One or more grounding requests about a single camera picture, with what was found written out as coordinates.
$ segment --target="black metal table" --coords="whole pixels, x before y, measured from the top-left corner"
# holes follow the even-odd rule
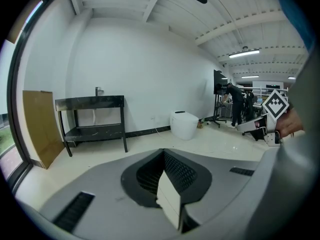
[[[55,109],[58,112],[62,138],[69,156],[72,157],[72,153],[68,142],[105,141],[118,138],[123,138],[124,150],[125,152],[128,152],[125,132],[124,106],[125,97],[123,95],[56,99]],[[79,126],[78,110],[110,108],[120,108],[120,123]],[[65,133],[65,128],[62,120],[62,111],[71,110],[73,110],[74,114],[75,127]]]

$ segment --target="grass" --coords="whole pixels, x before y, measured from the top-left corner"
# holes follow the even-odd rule
[[[12,138],[10,127],[0,130],[0,155],[9,147],[15,144]]]

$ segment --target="baseboard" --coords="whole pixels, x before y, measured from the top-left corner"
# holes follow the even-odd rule
[[[214,119],[214,116],[209,116],[209,117],[205,117],[204,118],[204,121],[210,121],[210,120],[213,120]]]
[[[149,135],[149,134],[156,134],[157,131],[159,133],[165,132],[165,131],[170,131],[170,125],[169,126],[163,126],[159,128],[152,128],[152,129],[146,129],[146,130],[137,130],[137,131],[131,131],[131,132],[126,132],[125,137],[126,138],[132,138],[132,137],[138,137],[138,136],[143,136],[143,135]]]
[[[79,144],[80,142],[68,141],[69,148],[76,148]]]
[[[31,159],[31,163],[32,163],[34,166],[37,166],[37,167],[40,167],[40,168],[43,168],[43,169],[44,169],[44,166],[42,165],[42,163],[41,163],[40,161]]]

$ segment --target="black pants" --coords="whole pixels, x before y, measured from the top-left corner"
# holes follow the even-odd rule
[[[241,111],[242,111],[243,106],[244,106],[244,103],[242,101],[233,102],[233,105],[232,105],[232,126],[235,126],[237,121],[238,121],[238,125],[241,125],[241,123],[242,123]]]
[[[249,122],[250,120],[254,119],[254,114],[255,111],[254,106],[252,104],[252,100],[248,100],[245,121]]]

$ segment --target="brown cardboard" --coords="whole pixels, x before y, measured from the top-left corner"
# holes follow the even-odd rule
[[[27,129],[43,167],[48,169],[64,149],[55,119],[53,94],[47,91],[23,91]]]

